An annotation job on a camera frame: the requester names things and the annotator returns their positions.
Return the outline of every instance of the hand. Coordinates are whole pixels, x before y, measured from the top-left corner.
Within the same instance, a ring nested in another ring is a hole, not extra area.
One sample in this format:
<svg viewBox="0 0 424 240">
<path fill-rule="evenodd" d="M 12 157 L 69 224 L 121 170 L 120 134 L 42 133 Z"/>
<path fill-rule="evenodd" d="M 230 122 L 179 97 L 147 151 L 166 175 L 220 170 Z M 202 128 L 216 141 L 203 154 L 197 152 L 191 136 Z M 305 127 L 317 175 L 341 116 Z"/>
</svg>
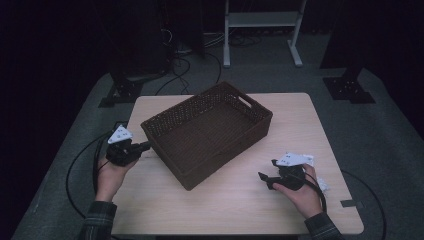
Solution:
<svg viewBox="0 0 424 240">
<path fill-rule="evenodd" d="M 137 163 L 138 160 L 121 167 L 109 162 L 105 157 L 98 163 L 99 174 L 97 177 L 96 201 L 112 202 L 113 197 L 118 192 L 124 182 L 127 172 Z"/>
<path fill-rule="evenodd" d="M 304 164 L 303 168 L 305 169 L 306 173 L 316 179 L 315 169 L 312 166 Z M 309 180 L 311 183 L 315 184 L 315 181 L 311 179 L 310 176 L 306 175 L 306 179 Z M 303 185 L 303 187 L 301 187 L 297 191 L 288 189 L 278 183 L 274 183 L 272 187 L 275 190 L 282 192 L 284 195 L 286 195 L 290 199 L 290 201 L 292 201 L 293 204 L 296 206 L 297 210 L 306 219 L 322 212 L 321 201 L 318 194 L 315 192 L 314 189 L 312 189 L 308 185 Z"/>
</svg>

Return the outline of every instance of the white stand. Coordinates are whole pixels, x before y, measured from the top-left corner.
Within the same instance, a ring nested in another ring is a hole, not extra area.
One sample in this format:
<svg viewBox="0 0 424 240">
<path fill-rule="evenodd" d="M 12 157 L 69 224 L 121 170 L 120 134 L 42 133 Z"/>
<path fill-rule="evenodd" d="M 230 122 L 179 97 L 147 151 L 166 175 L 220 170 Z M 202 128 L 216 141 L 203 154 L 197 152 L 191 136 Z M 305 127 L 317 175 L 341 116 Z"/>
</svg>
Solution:
<svg viewBox="0 0 424 240">
<path fill-rule="evenodd" d="M 231 27 L 284 27 L 294 26 L 293 38 L 288 40 L 288 46 L 296 67 L 303 63 L 296 49 L 297 37 L 302 24 L 303 13 L 307 0 L 302 0 L 298 12 L 252 12 L 230 13 L 229 0 L 225 2 L 225 30 L 224 30 L 224 67 L 230 67 L 230 46 L 228 43 L 229 28 Z"/>
</svg>

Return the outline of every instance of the person's left hand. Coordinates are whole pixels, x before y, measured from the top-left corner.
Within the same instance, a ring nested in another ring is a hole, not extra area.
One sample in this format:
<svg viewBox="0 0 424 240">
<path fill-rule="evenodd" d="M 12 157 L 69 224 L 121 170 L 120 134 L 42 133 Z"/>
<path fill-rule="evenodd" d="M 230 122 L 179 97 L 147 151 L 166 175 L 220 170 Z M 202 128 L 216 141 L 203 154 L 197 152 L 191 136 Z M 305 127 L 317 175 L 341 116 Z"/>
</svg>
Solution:
<svg viewBox="0 0 424 240">
<path fill-rule="evenodd" d="M 112 202 L 113 197 L 118 192 L 124 182 L 127 172 L 137 163 L 138 160 L 129 163 L 124 167 L 116 166 L 103 157 L 99 163 L 99 174 L 97 177 L 96 201 Z"/>
</svg>

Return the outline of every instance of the person's right hand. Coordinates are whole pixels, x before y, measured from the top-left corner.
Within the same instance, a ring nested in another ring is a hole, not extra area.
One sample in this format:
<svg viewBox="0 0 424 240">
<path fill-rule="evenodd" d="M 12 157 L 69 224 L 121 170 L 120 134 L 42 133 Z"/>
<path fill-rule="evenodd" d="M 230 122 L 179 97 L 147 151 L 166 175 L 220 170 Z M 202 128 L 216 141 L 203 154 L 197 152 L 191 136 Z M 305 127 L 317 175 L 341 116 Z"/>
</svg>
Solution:
<svg viewBox="0 0 424 240">
<path fill-rule="evenodd" d="M 303 168 L 305 169 L 306 173 L 311 175 L 316 180 L 315 169 L 312 166 L 304 164 Z M 315 184 L 315 181 L 311 179 L 310 176 L 306 175 L 306 179 L 311 183 Z M 286 195 L 296 206 L 297 210 L 306 219 L 323 212 L 318 194 L 315 192 L 314 189 L 312 189 L 306 184 L 304 184 L 297 191 L 288 189 L 278 183 L 274 183 L 272 187 L 275 190 L 282 192 L 284 195 Z"/>
</svg>

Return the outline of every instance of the basket handle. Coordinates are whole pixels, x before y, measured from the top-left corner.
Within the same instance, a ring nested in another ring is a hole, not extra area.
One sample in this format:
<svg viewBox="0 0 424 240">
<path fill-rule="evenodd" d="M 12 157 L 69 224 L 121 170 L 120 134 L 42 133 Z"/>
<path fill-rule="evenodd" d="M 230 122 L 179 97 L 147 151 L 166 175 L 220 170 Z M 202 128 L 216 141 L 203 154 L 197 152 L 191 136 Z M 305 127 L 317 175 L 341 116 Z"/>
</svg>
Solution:
<svg viewBox="0 0 424 240">
<path fill-rule="evenodd" d="M 244 103 L 246 106 L 248 106 L 249 108 L 252 108 L 252 106 L 255 104 L 255 102 L 254 102 L 252 99 L 250 99 L 250 98 L 244 98 L 244 96 L 243 96 L 243 95 L 239 95 L 239 96 L 238 96 L 238 99 L 239 99 L 242 103 Z"/>
</svg>

